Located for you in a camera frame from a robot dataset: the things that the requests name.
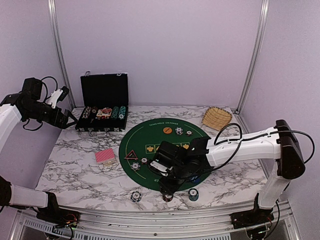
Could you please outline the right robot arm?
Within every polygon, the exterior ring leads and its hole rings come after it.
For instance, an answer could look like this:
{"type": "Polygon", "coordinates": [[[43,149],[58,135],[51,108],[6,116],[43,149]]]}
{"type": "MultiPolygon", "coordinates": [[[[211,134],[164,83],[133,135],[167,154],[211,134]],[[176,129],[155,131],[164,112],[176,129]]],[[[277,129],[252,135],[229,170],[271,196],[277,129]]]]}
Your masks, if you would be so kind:
{"type": "Polygon", "coordinates": [[[274,127],[254,133],[223,139],[197,137],[188,148],[163,141],[148,168],[160,176],[160,192],[172,196],[186,180],[212,173],[231,162],[275,160],[267,183],[257,194],[257,206],[247,214],[252,224],[258,224],[267,216],[267,211],[273,209],[290,181],[306,170],[296,134],[297,131],[281,119],[274,127]]]}

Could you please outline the orange big blind button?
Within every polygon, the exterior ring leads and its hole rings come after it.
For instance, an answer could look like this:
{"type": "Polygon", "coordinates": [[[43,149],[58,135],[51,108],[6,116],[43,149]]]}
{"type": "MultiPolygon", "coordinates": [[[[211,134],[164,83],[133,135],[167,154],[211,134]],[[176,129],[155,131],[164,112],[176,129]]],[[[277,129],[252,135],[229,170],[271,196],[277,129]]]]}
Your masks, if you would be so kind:
{"type": "Polygon", "coordinates": [[[165,133],[165,134],[171,134],[172,133],[172,128],[171,127],[164,127],[163,128],[163,132],[165,133]]]}

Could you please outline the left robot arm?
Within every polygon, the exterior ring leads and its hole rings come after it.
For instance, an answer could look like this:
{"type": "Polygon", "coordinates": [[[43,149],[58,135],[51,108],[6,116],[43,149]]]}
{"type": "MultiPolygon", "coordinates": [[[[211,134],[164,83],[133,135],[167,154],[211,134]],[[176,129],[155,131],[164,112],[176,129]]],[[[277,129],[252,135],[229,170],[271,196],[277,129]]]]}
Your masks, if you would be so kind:
{"type": "Polygon", "coordinates": [[[36,190],[49,151],[60,129],[77,123],[58,102],[68,95],[66,86],[49,93],[43,79],[26,78],[18,93],[0,103],[0,206],[33,208],[37,218],[57,224],[76,221],[77,212],[59,207],[54,193],[36,190]]]}

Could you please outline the red chips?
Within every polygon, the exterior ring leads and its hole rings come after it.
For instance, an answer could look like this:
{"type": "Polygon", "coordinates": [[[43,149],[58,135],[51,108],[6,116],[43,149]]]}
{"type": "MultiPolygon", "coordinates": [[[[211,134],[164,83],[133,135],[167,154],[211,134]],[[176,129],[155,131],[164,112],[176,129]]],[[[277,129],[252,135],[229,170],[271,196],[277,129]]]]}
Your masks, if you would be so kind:
{"type": "Polygon", "coordinates": [[[147,157],[142,157],[140,162],[142,165],[147,165],[149,163],[149,159],[147,157]]]}
{"type": "Polygon", "coordinates": [[[185,132],[185,134],[186,134],[187,136],[192,136],[192,135],[193,135],[193,132],[192,132],[191,130],[187,130],[187,131],[185,132]]]}

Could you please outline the red black chip stack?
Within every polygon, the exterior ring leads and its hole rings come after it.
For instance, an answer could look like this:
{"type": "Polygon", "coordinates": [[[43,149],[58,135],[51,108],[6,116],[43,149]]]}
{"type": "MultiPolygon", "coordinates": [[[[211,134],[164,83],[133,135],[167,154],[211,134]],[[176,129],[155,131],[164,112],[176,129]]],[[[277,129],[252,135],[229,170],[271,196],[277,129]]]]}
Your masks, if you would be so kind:
{"type": "Polygon", "coordinates": [[[172,194],[163,194],[162,195],[162,199],[165,201],[165,202],[170,202],[170,201],[172,201],[172,199],[173,199],[173,195],[172,194]]]}

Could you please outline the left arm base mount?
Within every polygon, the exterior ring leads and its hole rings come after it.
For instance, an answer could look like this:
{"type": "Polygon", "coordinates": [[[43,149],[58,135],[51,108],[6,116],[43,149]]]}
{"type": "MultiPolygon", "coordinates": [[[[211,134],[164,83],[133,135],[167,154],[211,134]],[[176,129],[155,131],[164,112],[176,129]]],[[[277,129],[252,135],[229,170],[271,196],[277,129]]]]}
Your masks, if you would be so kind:
{"type": "Polygon", "coordinates": [[[76,227],[80,213],[78,211],[60,209],[58,212],[53,210],[38,210],[36,217],[56,225],[56,228],[76,227]]]}

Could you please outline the white chips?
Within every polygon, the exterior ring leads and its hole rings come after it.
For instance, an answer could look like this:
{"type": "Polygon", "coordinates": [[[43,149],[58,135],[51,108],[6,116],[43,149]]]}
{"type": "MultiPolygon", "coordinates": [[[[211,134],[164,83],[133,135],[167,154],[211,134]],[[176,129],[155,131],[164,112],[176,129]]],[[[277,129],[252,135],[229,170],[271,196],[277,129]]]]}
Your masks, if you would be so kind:
{"type": "Polygon", "coordinates": [[[184,130],[181,127],[176,127],[174,131],[177,135],[182,135],[184,133],[184,130]]]}
{"type": "Polygon", "coordinates": [[[133,162],[130,167],[133,171],[138,171],[141,169],[141,165],[139,162],[133,162]]]}

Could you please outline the teal chip stack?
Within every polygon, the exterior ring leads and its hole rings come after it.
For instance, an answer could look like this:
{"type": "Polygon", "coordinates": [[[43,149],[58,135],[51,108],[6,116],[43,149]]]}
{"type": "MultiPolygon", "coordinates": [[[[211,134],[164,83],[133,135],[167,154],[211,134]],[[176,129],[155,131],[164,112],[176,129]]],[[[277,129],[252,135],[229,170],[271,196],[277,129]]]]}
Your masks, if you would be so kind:
{"type": "Polygon", "coordinates": [[[199,199],[199,192],[196,188],[190,188],[188,190],[188,199],[192,202],[195,202],[199,199]]]}

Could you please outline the blue small blind button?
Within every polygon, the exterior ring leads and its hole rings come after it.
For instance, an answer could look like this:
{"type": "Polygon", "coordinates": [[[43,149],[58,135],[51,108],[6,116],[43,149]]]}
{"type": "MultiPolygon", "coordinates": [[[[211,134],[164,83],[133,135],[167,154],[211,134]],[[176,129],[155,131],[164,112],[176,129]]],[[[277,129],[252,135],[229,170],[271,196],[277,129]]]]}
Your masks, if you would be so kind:
{"type": "Polygon", "coordinates": [[[192,183],[198,184],[198,183],[200,183],[200,182],[201,182],[201,178],[200,178],[199,176],[194,177],[194,178],[192,179],[192,183]]]}

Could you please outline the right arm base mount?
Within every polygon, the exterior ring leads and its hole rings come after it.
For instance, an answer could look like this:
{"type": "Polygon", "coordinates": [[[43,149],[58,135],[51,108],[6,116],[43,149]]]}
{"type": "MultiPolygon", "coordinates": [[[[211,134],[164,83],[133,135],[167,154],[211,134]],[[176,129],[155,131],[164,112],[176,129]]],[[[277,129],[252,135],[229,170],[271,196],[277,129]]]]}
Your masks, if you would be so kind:
{"type": "Polygon", "coordinates": [[[254,212],[253,210],[232,213],[230,218],[234,229],[264,224],[275,219],[271,212],[254,212]]]}

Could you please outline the black triangular dealer button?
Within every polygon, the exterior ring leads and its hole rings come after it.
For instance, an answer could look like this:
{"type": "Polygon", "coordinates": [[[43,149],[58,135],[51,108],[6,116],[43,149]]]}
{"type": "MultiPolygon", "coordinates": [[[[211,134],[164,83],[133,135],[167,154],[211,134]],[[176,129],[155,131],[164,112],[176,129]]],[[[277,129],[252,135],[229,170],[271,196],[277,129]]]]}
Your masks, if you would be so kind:
{"type": "Polygon", "coordinates": [[[131,150],[125,157],[126,160],[137,160],[137,154],[135,153],[134,150],[131,150]]]}

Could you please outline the red playing card deck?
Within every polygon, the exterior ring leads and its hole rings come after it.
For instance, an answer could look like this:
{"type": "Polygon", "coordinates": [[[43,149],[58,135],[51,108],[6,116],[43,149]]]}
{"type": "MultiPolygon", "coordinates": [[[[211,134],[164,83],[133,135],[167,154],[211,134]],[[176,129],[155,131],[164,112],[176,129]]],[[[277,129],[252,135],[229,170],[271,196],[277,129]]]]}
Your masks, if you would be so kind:
{"type": "Polygon", "coordinates": [[[105,150],[96,152],[94,155],[96,163],[100,167],[106,168],[117,163],[117,159],[112,148],[107,148],[105,150]]]}

